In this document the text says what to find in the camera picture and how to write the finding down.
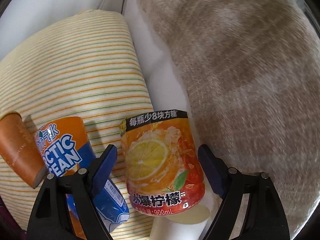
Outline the red lemon tea cup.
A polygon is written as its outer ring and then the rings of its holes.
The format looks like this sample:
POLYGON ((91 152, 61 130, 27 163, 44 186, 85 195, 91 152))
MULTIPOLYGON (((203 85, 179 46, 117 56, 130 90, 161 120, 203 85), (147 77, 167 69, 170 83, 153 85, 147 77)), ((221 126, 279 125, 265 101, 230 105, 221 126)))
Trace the red lemon tea cup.
POLYGON ((205 194, 188 113, 178 109, 123 120, 120 137, 132 207, 148 216, 182 213, 205 194))

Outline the orange paper cup closed end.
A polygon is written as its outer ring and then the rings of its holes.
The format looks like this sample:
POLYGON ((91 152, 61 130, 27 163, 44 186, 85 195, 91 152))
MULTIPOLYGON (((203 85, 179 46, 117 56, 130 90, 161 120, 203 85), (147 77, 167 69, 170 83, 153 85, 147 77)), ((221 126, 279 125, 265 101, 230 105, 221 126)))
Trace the orange paper cup closed end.
POLYGON ((47 174, 36 142, 17 112, 1 117, 1 157, 33 189, 47 174))

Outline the plaid beige blanket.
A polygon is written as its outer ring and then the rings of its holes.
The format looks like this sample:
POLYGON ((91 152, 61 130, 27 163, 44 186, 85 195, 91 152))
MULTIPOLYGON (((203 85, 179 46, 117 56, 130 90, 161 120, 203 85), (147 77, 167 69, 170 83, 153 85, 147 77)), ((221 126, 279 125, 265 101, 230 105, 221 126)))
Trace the plaid beige blanket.
POLYGON ((292 0, 138 0, 169 47, 200 142, 267 172, 291 238, 319 204, 319 38, 292 0))

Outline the white plastic cup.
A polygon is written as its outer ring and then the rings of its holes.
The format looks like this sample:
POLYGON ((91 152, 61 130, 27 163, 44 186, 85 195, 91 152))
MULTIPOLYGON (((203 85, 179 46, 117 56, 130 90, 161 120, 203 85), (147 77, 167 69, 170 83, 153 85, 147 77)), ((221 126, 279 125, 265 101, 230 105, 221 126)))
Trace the white plastic cup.
POLYGON ((209 217, 210 210, 201 204, 177 215, 155 217, 149 239, 199 239, 209 217))

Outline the blue Arctic Ocean cup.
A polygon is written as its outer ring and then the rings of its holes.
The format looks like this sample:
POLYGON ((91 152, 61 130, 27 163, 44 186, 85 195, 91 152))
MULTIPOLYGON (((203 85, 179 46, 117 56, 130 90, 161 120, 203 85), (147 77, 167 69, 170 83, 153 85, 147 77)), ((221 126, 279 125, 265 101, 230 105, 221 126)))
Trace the blue Arctic Ocean cup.
MULTIPOLYGON (((37 130, 34 138, 48 171, 57 177, 73 175, 81 168, 88 168, 96 159, 85 124, 78 116, 49 122, 37 130)), ((108 232, 130 217, 123 195, 109 178, 117 154, 117 148, 112 145, 110 156, 94 183, 94 186, 99 186, 100 192, 94 193, 93 203, 108 232)))

